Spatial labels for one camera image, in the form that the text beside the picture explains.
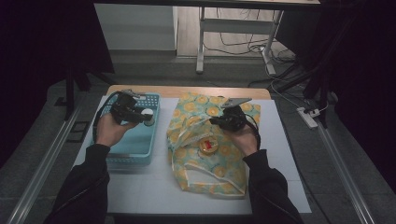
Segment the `white power strip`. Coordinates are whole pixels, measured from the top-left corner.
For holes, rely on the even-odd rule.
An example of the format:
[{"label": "white power strip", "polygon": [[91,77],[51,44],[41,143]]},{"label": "white power strip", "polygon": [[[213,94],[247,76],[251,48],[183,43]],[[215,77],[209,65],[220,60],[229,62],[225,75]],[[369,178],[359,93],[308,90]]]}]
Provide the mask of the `white power strip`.
[{"label": "white power strip", "polygon": [[297,108],[298,113],[300,114],[300,116],[303,118],[303,120],[305,121],[306,125],[308,125],[308,127],[310,129],[314,129],[318,127],[318,124],[316,121],[314,121],[314,119],[312,119],[312,117],[309,115],[309,113],[305,114],[305,108],[304,107],[299,107]]}]

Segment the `right hand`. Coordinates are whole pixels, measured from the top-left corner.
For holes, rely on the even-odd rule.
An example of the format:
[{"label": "right hand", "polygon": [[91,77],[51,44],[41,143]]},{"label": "right hand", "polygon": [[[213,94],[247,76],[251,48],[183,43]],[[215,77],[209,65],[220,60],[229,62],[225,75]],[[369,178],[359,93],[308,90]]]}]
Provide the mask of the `right hand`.
[{"label": "right hand", "polygon": [[96,144],[112,147],[124,136],[126,131],[134,128],[138,123],[119,125],[110,113],[99,119],[97,126]]},{"label": "right hand", "polygon": [[245,156],[257,152],[257,139],[254,136],[253,130],[251,130],[248,125],[245,125],[245,127],[238,132],[226,130],[223,130],[223,132],[231,138],[233,144],[239,148]]}]

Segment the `black jacket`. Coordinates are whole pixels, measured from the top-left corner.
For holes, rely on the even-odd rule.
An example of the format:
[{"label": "black jacket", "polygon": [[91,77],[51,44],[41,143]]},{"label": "black jacket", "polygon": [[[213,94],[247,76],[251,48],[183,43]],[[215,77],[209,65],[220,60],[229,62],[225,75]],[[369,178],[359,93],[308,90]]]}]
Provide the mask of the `black jacket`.
[{"label": "black jacket", "polygon": [[[85,161],[75,166],[64,181],[45,223],[104,223],[109,150],[98,144],[87,148]],[[288,197],[285,177],[268,166],[266,150],[253,153],[244,161],[250,168],[248,191],[255,223],[303,223]]]}]

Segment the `white wall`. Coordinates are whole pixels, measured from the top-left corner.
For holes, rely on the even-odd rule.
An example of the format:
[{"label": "white wall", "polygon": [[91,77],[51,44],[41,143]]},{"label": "white wall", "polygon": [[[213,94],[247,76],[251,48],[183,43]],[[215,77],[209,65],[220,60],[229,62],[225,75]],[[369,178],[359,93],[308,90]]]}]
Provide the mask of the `white wall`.
[{"label": "white wall", "polygon": [[95,4],[108,49],[175,50],[177,8]]}]

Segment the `plastic basket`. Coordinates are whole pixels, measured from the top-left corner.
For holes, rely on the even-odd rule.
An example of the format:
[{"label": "plastic basket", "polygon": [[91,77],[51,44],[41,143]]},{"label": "plastic basket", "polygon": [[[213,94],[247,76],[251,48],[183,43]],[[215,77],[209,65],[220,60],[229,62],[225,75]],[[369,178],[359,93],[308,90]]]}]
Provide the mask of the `plastic basket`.
[{"label": "plastic basket", "polygon": [[[152,109],[155,123],[152,126],[141,123],[125,133],[107,155],[106,163],[109,171],[128,171],[134,167],[149,165],[151,162],[157,121],[160,114],[160,95],[157,93],[140,95],[136,106]],[[116,100],[117,97],[115,96],[109,103],[113,104]],[[103,114],[108,113],[109,110],[110,106],[106,106]]]}]

